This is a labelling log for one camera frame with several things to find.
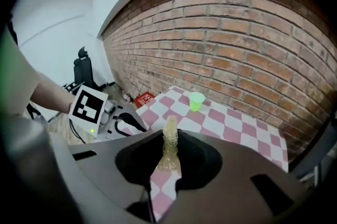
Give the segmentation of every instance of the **brick wall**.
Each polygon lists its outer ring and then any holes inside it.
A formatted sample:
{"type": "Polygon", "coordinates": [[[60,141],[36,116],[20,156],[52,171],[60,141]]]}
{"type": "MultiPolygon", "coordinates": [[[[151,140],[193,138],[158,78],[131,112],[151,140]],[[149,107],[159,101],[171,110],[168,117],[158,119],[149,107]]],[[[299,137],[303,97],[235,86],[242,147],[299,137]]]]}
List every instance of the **brick wall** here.
{"type": "Polygon", "coordinates": [[[103,41],[133,97],[200,91],[282,129],[293,159],[336,101],[329,25],[319,0],[132,0],[103,41]]]}

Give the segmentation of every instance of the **checkered tablecloth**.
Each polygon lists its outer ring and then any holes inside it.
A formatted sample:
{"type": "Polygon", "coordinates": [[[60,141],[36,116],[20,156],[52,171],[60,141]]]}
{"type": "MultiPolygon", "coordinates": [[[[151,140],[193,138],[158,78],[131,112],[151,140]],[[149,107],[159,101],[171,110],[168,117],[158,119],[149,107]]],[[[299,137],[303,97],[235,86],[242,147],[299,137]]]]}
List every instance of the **checkered tablecloth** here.
{"type": "MultiPolygon", "coordinates": [[[[148,130],[163,129],[167,117],[173,115],[179,129],[250,147],[288,171],[286,143],[277,128],[210,100],[205,100],[198,112],[192,112],[189,94],[172,86],[139,108],[137,113],[148,130]]],[[[132,135],[140,133],[124,122],[120,122],[118,128],[132,135]]],[[[151,199],[157,220],[176,199],[175,182],[180,177],[177,172],[161,172],[157,169],[152,174],[151,199]]]]}

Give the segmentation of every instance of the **cable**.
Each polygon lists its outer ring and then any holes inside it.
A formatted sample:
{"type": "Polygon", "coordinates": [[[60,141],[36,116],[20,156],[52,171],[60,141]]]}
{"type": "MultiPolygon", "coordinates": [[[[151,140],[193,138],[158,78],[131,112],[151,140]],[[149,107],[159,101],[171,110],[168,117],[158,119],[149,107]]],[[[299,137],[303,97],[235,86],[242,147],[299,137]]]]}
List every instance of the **cable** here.
{"type": "Polygon", "coordinates": [[[70,124],[70,129],[72,130],[74,136],[75,136],[76,138],[78,138],[79,140],[81,140],[82,143],[86,144],[86,142],[85,142],[85,141],[81,138],[81,136],[77,133],[77,131],[76,131],[76,129],[75,129],[75,127],[74,127],[73,122],[72,122],[71,119],[69,119],[69,124],[70,124]]]}

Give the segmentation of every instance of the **plastic cup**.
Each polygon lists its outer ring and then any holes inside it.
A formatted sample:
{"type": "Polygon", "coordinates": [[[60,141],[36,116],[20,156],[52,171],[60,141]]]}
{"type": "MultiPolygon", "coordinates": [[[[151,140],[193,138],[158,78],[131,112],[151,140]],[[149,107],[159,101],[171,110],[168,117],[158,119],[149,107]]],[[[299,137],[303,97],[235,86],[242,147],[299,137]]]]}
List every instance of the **plastic cup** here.
{"type": "Polygon", "coordinates": [[[205,100],[205,96],[199,92],[192,92],[190,94],[190,109],[192,112],[199,111],[202,103],[205,100]]]}

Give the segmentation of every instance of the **pink and white checkered tablecloth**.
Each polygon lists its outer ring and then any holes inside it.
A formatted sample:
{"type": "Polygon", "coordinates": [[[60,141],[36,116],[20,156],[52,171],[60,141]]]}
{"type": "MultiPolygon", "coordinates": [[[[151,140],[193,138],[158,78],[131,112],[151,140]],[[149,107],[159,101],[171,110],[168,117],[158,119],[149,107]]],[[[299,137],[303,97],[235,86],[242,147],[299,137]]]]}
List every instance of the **pink and white checkered tablecloth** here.
{"type": "MultiPolygon", "coordinates": [[[[173,115],[179,129],[250,147],[288,171],[285,139],[280,136],[277,128],[210,100],[205,100],[198,112],[192,112],[189,94],[188,91],[172,86],[139,108],[137,113],[148,130],[163,129],[167,117],[173,115]]],[[[140,133],[123,121],[118,128],[133,135],[140,133]]],[[[162,172],[157,169],[151,175],[151,200],[157,220],[176,199],[175,182],[180,177],[177,172],[162,172]]]]}

